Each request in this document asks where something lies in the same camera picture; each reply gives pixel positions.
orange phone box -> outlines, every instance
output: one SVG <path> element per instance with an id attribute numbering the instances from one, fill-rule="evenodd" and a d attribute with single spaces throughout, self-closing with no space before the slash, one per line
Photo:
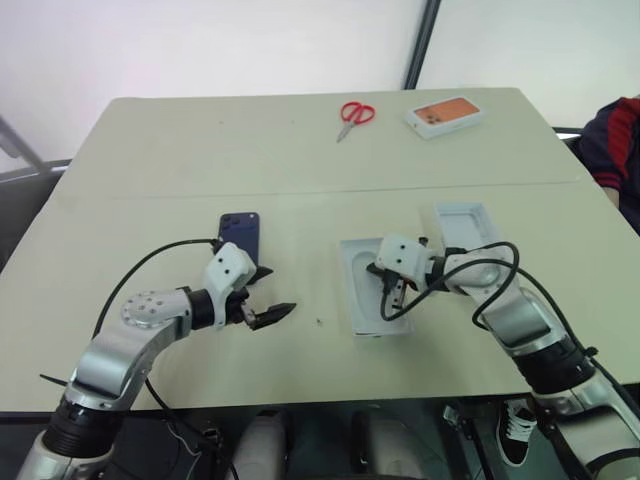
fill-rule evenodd
<path id="1" fill-rule="evenodd" d="M 479 106 L 460 96 L 412 108 L 405 119 L 422 138 L 432 138 L 475 125 L 485 115 Z"/>

white tray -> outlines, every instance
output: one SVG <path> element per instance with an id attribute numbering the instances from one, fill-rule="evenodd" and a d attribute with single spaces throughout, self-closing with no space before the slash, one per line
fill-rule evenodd
<path id="1" fill-rule="evenodd" d="M 473 250 L 501 239 L 481 203 L 437 203 L 436 215 L 445 248 Z"/>
<path id="2" fill-rule="evenodd" d="M 351 326 L 353 334 L 358 337 L 407 335 L 414 331 L 413 321 L 408 315 L 391 322 L 380 316 L 382 281 L 367 272 L 366 268 L 375 260 L 381 241 L 381 238 L 367 238 L 340 242 Z M 394 296 L 389 295 L 386 310 L 388 314 L 395 311 L 391 307 L 394 300 Z"/>

white wall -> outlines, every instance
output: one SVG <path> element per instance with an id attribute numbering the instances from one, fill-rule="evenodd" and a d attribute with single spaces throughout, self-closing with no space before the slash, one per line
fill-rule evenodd
<path id="1" fill-rule="evenodd" d="M 640 0 L 443 0 L 418 88 L 515 86 L 554 126 L 640 93 Z"/>
<path id="2" fill-rule="evenodd" d="M 0 0 L 0 113 L 57 160 L 115 97 L 396 90 L 423 4 Z"/>

scissors handle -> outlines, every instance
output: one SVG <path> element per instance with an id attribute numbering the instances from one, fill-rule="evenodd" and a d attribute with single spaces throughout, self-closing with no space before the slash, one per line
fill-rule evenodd
<path id="1" fill-rule="evenodd" d="M 354 125 L 362 125 L 376 116 L 376 109 L 370 105 L 360 102 L 348 102 L 342 106 L 340 116 L 345 122 L 352 122 Z"/>

scissors blade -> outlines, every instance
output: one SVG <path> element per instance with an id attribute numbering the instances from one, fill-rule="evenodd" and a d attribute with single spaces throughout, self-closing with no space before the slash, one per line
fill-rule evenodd
<path id="1" fill-rule="evenodd" d="M 347 136 L 347 133 L 349 133 L 352 128 L 353 128 L 353 122 L 346 122 L 344 124 L 344 127 L 342 128 L 342 131 L 340 132 L 340 135 L 338 135 L 338 139 L 336 140 L 336 143 L 340 143 L 340 141 Z"/>

